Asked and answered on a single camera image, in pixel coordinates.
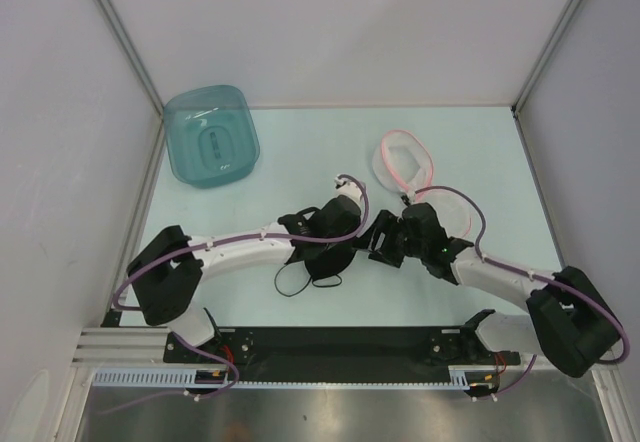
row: white wall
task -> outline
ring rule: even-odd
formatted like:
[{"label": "white wall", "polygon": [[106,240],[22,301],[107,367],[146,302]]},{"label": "white wall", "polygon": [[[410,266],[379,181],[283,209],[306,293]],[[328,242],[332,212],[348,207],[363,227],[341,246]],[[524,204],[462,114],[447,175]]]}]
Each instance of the white wall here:
[{"label": "white wall", "polygon": [[587,0],[522,123],[567,262],[634,344],[621,367],[640,409],[640,0]]},{"label": "white wall", "polygon": [[163,100],[510,105],[567,0],[113,0]]},{"label": "white wall", "polygon": [[47,369],[41,440],[158,122],[92,0],[0,0],[0,74],[0,433]]}]

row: teal plastic bowl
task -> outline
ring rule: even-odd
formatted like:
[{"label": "teal plastic bowl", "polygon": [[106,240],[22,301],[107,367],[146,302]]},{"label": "teal plastic bowl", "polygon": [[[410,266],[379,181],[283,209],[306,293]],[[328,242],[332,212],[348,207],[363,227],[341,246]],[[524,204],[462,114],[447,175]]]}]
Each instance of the teal plastic bowl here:
[{"label": "teal plastic bowl", "polygon": [[173,175],[194,187],[229,184],[251,173],[260,145],[236,87],[215,85],[178,95],[164,108]]}]

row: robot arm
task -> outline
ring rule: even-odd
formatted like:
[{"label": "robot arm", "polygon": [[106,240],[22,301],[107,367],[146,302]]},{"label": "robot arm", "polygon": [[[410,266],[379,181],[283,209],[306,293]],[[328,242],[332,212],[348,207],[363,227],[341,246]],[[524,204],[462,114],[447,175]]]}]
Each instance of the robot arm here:
[{"label": "robot arm", "polygon": [[[447,237],[429,204],[411,205],[400,218],[382,211],[356,246],[367,250],[370,259],[395,267],[405,256],[418,258],[433,276],[475,287],[528,313],[507,316],[483,311],[476,316],[476,335],[492,352],[542,354],[563,373],[581,377],[620,339],[618,330],[580,298],[534,279],[527,267],[485,255],[494,262],[487,263],[471,242]],[[579,269],[535,274],[576,289],[611,313]]]},{"label": "robot arm", "polygon": [[[310,207],[284,215],[257,231],[190,237],[180,226],[162,230],[129,264],[127,273],[130,276],[176,250],[205,248],[168,260],[133,282],[145,322],[154,327],[167,326],[191,345],[202,345],[216,335],[217,329],[208,312],[192,302],[201,280],[263,264],[331,259],[333,245],[300,239],[340,237],[352,233],[360,225],[360,189],[353,182],[336,182],[335,196],[322,209]],[[216,241],[222,240],[227,243],[216,245]],[[345,260],[344,267],[338,270],[346,268],[352,259],[353,256]]]}]

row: purple cable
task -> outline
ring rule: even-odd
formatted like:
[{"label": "purple cable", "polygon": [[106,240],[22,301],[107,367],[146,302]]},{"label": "purple cable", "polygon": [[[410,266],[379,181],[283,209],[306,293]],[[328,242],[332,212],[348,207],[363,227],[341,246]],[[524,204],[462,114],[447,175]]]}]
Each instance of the purple cable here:
[{"label": "purple cable", "polygon": [[[487,257],[482,253],[482,251],[480,250],[480,241],[482,240],[482,237],[484,237],[484,233],[487,230],[487,219],[484,216],[484,213],[482,212],[478,204],[476,204],[471,199],[471,197],[467,196],[466,194],[464,194],[463,192],[460,192],[457,189],[454,189],[452,187],[447,187],[445,185],[433,185],[431,187],[420,189],[416,191],[416,194],[419,194],[421,192],[428,192],[429,190],[435,190],[435,189],[447,190],[449,192],[453,192],[454,194],[459,195],[464,200],[469,202],[471,206],[478,213],[478,216],[480,217],[481,228],[480,228],[480,233],[478,234],[475,240],[475,251],[476,251],[476,254],[478,254],[478,257],[480,257],[480,259],[483,262],[486,262],[489,265],[493,265],[494,267],[498,267],[499,269],[512,272],[514,274],[529,277],[529,272],[527,272],[526,270],[520,269],[519,267],[515,267],[510,264],[505,264],[504,262],[499,262],[497,260],[491,259],[490,257]],[[615,329],[620,334],[620,338],[622,339],[622,354],[620,354],[619,357],[612,360],[599,360],[598,363],[614,365],[614,364],[619,364],[624,362],[627,359],[627,357],[629,357],[629,352],[631,350],[631,342],[629,341],[629,336],[625,332],[624,327],[622,327],[620,322],[618,322],[618,320],[612,314],[610,314],[608,310],[606,310],[604,307],[598,304],[591,297],[583,294],[582,292],[574,289],[573,287],[568,286],[567,284],[563,284],[562,282],[558,282],[557,280],[553,280],[553,279],[550,279],[549,277],[545,277],[543,275],[538,275],[538,274],[533,274],[532,278],[539,282],[544,282],[545,284],[549,284],[553,287],[557,287],[565,292],[570,293],[574,297],[577,297],[578,299],[583,301],[585,304],[590,306],[592,309],[594,309],[596,312],[598,312],[600,315],[602,315],[605,319],[607,319],[607,322],[609,322],[611,325],[615,327]]]},{"label": "purple cable", "polygon": [[[357,180],[355,177],[352,177],[350,175],[341,174],[338,176],[338,178],[347,179],[353,182],[354,184],[356,184],[356,186],[358,187],[358,189],[360,189],[360,192],[362,193],[362,199],[364,201],[364,214],[362,215],[362,220],[360,221],[360,225],[353,232],[347,235],[341,235],[340,237],[329,237],[326,239],[323,239],[321,237],[306,237],[303,235],[281,234],[277,232],[268,232],[264,235],[261,233],[243,234],[243,235],[235,235],[233,237],[227,237],[226,239],[222,239],[222,240],[214,240],[212,242],[212,247],[220,247],[222,245],[233,244],[236,242],[242,242],[244,240],[254,240],[254,239],[287,239],[287,240],[298,240],[300,242],[310,242],[314,244],[337,244],[339,242],[345,242],[349,239],[356,237],[360,233],[360,231],[364,229],[367,223],[367,219],[369,218],[369,197],[367,196],[367,189],[365,188],[364,184],[362,184],[359,180]],[[141,310],[140,307],[129,307],[129,306],[120,304],[119,299],[127,287],[129,287],[131,284],[133,284],[136,280],[138,280],[140,277],[142,277],[144,274],[146,274],[150,270],[155,269],[156,267],[164,264],[165,262],[169,262],[170,260],[175,259],[176,257],[179,257],[181,255],[189,254],[191,252],[196,252],[198,250],[204,250],[207,248],[208,248],[207,243],[202,243],[202,244],[194,245],[191,247],[185,247],[183,249],[178,249],[173,252],[170,252],[154,260],[153,262],[150,262],[149,264],[145,265],[140,270],[136,271],[134,274],[129,276],[122,283],[122,285],[120,285],[120,287],[118,287],[115,290],[115,292],[113,293],[113,297],[111,298],[111,303],[117,310],[139,312]]]},{"label": "purple cable", "polygon": [[[178,340],[178,342],[180,342],[190,351],[195,352],[196,354],[201,355],[203,357],[207,357],[208,359],[214,360],[216,362],[220,362],[226,365],[233,372],[233,380],[231,382],[229,382],[227,385],[220,387],[216,391],[211,392],[210,394],[198,396],[198,400],[211,399],[213,397],[222,395],[228,390],[231,390],[231,388],[238,383],[238,380],[240,380],[240,372],[238,371],[238,368],[235,365],[233,365],[231,362],[229,362],[227,359],[223,359],[222,357],[218,357],[217,355],[210,354],[209,352],[205,352],[204,350],[200,350],[197,347],[194,347],[193,345],[191,345],[189,342],[184,340],[182,337],[180,337],[176,333],[174,333],[173,335]],[[182,390],[163,390],[162,392],[156,392],[155,394],[145,395],[144,397],[140,397],[139,399],[132,400],[131,402],[127,402],[125,404],[121,404],[107,410],[99,411],[97,412],[97,414],[98,415],[112,414],[120,410],[128,409],[136,405],[143,404],[145,402],[148,402],[149,400],[153,400],[159,397],[164,397],[165,395],[185,395],[185,394],[184,394],[184,391]]]}]

